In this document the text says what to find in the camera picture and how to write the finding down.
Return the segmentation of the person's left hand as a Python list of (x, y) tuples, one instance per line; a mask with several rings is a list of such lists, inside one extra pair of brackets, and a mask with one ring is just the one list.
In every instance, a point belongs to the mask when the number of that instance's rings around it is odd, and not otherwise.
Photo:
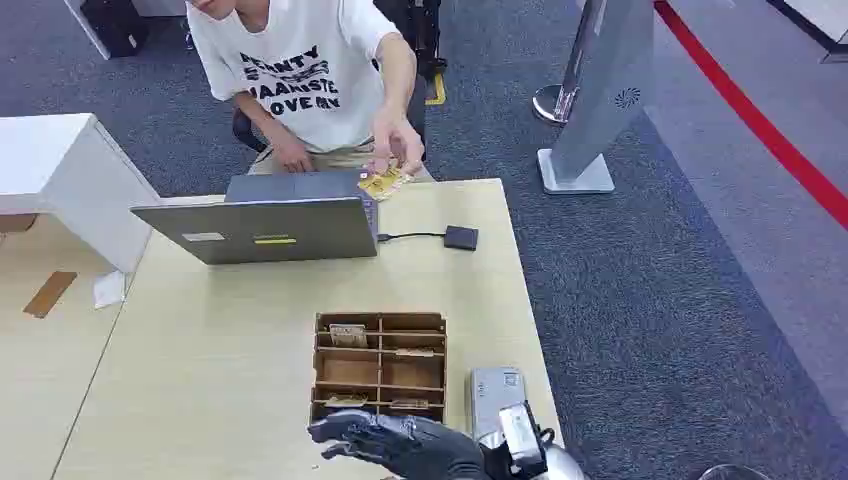
[(403, 109), (381, 108), (373, 125), (374, 150), (368, 169), (385, 173), (390, 166), (404, 175), (415, 176), (422, 168), (423, 141), (411, 126)]

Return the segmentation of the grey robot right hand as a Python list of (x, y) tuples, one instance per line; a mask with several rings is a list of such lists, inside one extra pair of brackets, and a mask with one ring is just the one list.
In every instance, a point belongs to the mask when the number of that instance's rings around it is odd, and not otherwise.
[(481, 445), (462, 432), (418, 416), (341, 410), (307, 427), (330, 460), (350, 457), (403, 479), (487, 479)]

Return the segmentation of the person's right hand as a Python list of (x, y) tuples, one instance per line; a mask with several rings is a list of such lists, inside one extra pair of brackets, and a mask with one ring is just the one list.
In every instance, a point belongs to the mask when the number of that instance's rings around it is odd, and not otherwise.
[(286, 173), (306, 173), (315, 170), (311, 156), (304, 144), (291, 135), (282, 135), (271, 140), (272, 157), (275, 165)]

